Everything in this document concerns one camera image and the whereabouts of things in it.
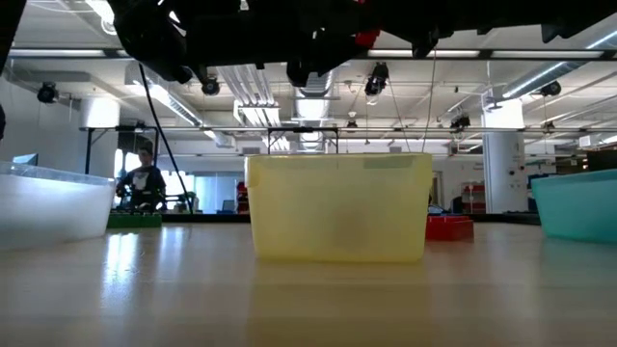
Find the teal plastic bin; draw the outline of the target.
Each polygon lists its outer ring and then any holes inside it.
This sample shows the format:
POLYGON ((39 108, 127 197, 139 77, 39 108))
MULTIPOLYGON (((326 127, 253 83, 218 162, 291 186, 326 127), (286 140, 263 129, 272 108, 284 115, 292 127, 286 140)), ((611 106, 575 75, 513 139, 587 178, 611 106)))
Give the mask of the teal plastic bin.
POLYGON ((538 178, 532 195, 548 237, 617 244, 617 169, 538 178))

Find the clear plastic bin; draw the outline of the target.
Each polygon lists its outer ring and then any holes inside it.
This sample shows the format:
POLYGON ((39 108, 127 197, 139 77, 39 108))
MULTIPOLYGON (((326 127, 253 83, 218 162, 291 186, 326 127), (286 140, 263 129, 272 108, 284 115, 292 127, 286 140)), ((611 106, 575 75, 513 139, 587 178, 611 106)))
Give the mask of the clear plastic bin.
POLYGON ((111 178, 0 161, 0 251, 99 237, 114 195, 111 178))

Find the red storage shelf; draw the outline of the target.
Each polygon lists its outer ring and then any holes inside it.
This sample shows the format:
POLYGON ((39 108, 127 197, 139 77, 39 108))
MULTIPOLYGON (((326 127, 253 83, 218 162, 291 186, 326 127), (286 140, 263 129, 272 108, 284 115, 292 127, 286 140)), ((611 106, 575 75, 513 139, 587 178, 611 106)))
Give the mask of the red storage shelf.
POLYGON ((464 182, 461 187, 463 212, 484 214, 486 212, 485 185, 483 182, 464 182))
POLYGON ((250 213, 248 189, 244 181, 240 181, 236 185, 236 213, 250 213))

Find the background black frame stand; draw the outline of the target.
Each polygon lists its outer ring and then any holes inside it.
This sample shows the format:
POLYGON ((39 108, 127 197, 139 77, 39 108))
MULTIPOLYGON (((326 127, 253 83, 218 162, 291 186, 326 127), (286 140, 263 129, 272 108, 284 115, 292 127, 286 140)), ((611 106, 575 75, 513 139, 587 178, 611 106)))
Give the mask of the background black frame stand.
POLYGON ((339 153, 339 139, 340 139, 340 129, 338 127, 311 127, 311 126, 296 126, 296 127, 267 127, 267 153, 271 153, 271 147, 273 143, 277 143, 287 132, 295 133, 295 134, 312 134, 317 133, 321 135, 320 141, 304 141, 301 140, 301 143, 305 142, 306 144, 321 144, 323 147, 323 152, 326 153, 328 151, 329 145, 333 145, 335 147, 335 152, 339 153), (325 135, 326 132, 332 132, 335 134, 335 138, 332 139, 325 135))
POLYGON ((116 151, 121 150, 121 169, 126 170, 125 154, 137 154, 147 147, 152 152, 152 163, 157 165, 161 136, 155 126, 119 125, 114 127, 81 127, 87 134, 85 174, 116 178, 116 151))

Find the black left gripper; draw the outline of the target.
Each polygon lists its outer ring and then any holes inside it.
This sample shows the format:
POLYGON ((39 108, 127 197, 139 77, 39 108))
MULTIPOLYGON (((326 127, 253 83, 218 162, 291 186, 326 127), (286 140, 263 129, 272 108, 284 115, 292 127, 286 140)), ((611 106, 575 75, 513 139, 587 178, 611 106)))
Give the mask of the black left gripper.
POLYGON ((367 51, 358 42, 362 2, 324 0, 190 0, 190 69, 285 62, 292 85, 304 87, 319 66, 338 66, 367 51))

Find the black aluminium rig frame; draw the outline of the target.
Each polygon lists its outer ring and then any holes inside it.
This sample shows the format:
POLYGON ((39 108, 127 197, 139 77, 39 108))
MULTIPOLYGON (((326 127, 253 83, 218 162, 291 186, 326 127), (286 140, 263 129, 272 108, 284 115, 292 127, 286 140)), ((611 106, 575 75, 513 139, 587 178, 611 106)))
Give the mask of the black aluminium rig frame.
MULTIPOLYGON (((539 215, 532 213, 467 214, 467 217, 477 223, 541 224, 539 215)), ((163 223, 172 224, 248 224, 251 221, 249 215, 240 214, 163 214, 161 219, 163 223)))

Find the white round column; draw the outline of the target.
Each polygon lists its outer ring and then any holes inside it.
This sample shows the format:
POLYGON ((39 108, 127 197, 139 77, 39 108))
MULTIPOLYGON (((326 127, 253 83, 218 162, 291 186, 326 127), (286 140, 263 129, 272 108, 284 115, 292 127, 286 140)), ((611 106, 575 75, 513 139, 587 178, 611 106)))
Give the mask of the white round column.
POLYGON ((523 105, 489 90, 481 98, 483 170, 488 214, 525 211, 523 105))

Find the slanted silver duct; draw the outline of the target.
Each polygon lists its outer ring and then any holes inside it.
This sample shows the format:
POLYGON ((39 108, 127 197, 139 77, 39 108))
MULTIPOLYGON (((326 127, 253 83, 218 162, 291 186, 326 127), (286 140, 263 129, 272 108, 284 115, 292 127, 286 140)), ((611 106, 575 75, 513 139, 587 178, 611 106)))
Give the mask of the slanted silver duct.
MULTIPOLYGON (((617 30, 594 41, 586 49, 617 49, 617 30)), ((523 77, 506 85, 502 91, 503 99, 518 98, 534 92, 558 78, 588 64, 588 61, 567 61, 546 63, 528 72, 523 77)))

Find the person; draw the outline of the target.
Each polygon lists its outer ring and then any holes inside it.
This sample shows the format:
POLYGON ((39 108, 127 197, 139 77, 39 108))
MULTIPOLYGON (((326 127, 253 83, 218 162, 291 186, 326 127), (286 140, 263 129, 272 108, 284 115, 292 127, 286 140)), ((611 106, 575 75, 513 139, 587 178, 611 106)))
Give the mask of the person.
POLYGON ((161 171, 153 165, 149 147, 138 150, 140 166, 122 177, 116 185, 116 195, 123 198, 129 188, 128 209, 154 212, 165 201, 166 183, 161 171))

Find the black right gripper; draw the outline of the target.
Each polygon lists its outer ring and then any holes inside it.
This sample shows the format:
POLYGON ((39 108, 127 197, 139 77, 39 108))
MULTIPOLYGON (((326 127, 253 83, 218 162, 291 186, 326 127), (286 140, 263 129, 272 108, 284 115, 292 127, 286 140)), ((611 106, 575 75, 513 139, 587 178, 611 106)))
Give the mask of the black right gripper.
POLYGON ((564 9, 557 0, 422 0, 416 4, 419 37, 415 38, 413 4, 414 0, 373 0, 373 22, 410 43, 416 58, 426 57, 440 39, 456 31, 484 35, 495 28, 539 25, 543 42, 549 42, 586 28, 583 11, 564 9))

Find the silver ventilation duct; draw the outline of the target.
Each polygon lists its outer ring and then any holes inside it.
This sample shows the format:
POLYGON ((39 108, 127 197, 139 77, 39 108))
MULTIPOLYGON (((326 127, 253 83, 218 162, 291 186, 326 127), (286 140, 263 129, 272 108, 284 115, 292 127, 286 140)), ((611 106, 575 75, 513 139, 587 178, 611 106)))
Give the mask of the silver ventilation duct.
POLYGON ((303 154, 327 153, 334 133, 321 131, 330 116, 331 102, 339 100, 336 79, 338 68, 318 75, 311 72, 304 87, 295 87, 293 92, 293 117, 300 127, 316 128, 316 131, 298 135, 297 152, 303 154))

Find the yellow plastic bin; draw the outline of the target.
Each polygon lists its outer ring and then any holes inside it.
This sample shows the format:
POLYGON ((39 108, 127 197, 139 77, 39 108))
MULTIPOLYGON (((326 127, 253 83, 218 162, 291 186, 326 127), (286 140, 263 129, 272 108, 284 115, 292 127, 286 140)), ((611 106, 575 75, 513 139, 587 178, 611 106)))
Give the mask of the yellow plastic bin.
POLYGON ((415 262, 433 184, 428 153, 256 155, 245 161, 255 255, 415 262))

